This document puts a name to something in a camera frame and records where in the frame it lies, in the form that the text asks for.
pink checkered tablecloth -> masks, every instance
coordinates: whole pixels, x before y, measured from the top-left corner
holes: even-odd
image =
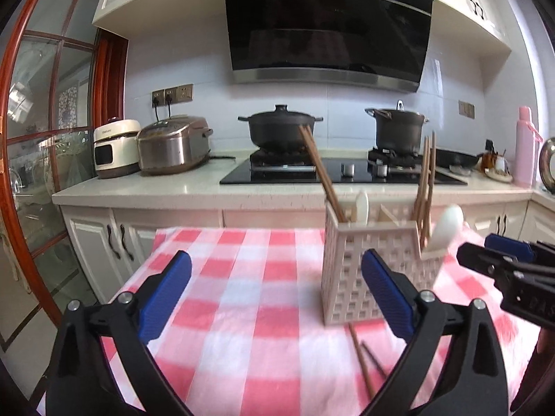
[[[484,244],[467,226],[451,244],[434,291],[445,302],[484,299],[502,345],[510,400],[539,328],[504,313],[493,281],[460,267],[463,242]],[[162,335],[148,347],[179,397],[198,416],[358,415],[368,404],[360,365],[344,326],[324,327],[320,298],[323,231],[315,229],[172,228],[156,234],[154,251],[122,290],[135,291],[177,250],[193,276]],[[357,323],[386,371],[405,343],[384,321]],[[415,404],[429,397],[449,340],[442,340]],[[113,343],[105,342],[125,400],[141,407]],[[371,381],[382,385],[368,362]]]

black pot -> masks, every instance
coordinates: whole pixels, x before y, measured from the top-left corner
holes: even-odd
[[[398,155],[416,155],[420,151],[422,126],[428,121],[422,114],[401,109],[367,108],[376,119],[376,146]]]
[[[307,125],[313,132],[314,122],[324,120],[303,112],[288,111],[287,105],[276,105],[275,111],[259,112],[238,119],[249,123],[250,139],[254,145],[273,153],[302,150],[305,142],[299,125]]]

wooden chopstick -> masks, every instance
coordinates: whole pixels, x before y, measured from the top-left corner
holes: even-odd
[[[434,194],[434,180],[436,179],[436,132],[432,132],[432,148],[429,160],[428,199],[424,210],[424,225],[422,237],[420,238],[420,250],[422,250],[429,239],[429,213],[432,209],[432,195]]]
[[[368,391],[368,397],[370,400],[374,399],[376,393],[372,387],[372,382],[370,382],[370,375],[368,374],[368,369],[366,368],[366,363],[364,362],[364,356],[362,355],[362,350],[360,349],[359,340],[357,338],[355,328],[349,322],[349,331],[351,332],[352,342],[355,345],[355,352],[357,358],[359,358],[360,368],[362,369],[362,377],[364,378],[364,383],[366,385],[366,390]]]
[[[374,367],[378,371],[379,376],[384,381],[387,380],[387,373],[384,371],[384,368],[382,368],[382,365],[379,364],[378,359],[374,356],[374,354],[372,353],[372,351],[370,350],[368,345],[366,345],[366,343],[364,341],[361,342],[360,344],[361,344],[362,348],[364,349],[364,351],[366,352],[366,354],[368,355],[368,357],[370,358],[370,360],[372,361]]]
[[[318,153],[318,149],[316,147],[316,143],[314,142],[314,138],[312,136],[312,132],[310,131],[310,128],[305,125],[300,125],[299,131],[301,132],[302,138],[306,144],[306,148],[309,151],[310,158],[312,159],[314,165],[316,166],[316,172],[318,174],[318,178],[320,179],[322,186],[324,186],[326,197],[335,212],[335,216],[338,218],[338,221],[340,223],[347,223],[348,222],[347,217],[345,216],[345,213],[343,212],[343,209],[339,204],[338,196],[337,194],[335,194],[334,186],[331,183],[331,178],[327,174],[326,167],[324,166],[324,163],[322,162],[322,158]]]
[[[418,233],[422,229],[422,203],[426,199],[426,191],[428,186],[428,164],[429,164],[429,139],[424,138],[424,151],[422,153],[422,165],[420,170],[420,181],[418,182],[418,192],[416,194],[415,205],[413,209],[412,219],[416,221]]]

pink bottle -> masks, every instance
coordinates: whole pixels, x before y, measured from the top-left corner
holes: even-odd
[[[530,188],[535,183],[538,167],[538,147],[543,142],[532,123],[532,110],[521,106],[517,122],[517,145],[514,158],[514,184]]]

white plastic basket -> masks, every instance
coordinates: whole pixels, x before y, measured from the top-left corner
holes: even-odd
[[[349,220],[355,201],[340,201]],[[326,233],[322,271],[324,324],[364,321],[382,316],[362,278],[360,262],[369,248],[375,249],[395,272],[405,274],[420,291],[431,289],[446,250],[420,251],[418,228],[412,214],[414,200],[371,203],[368,223],[338,223],[326,203]]]

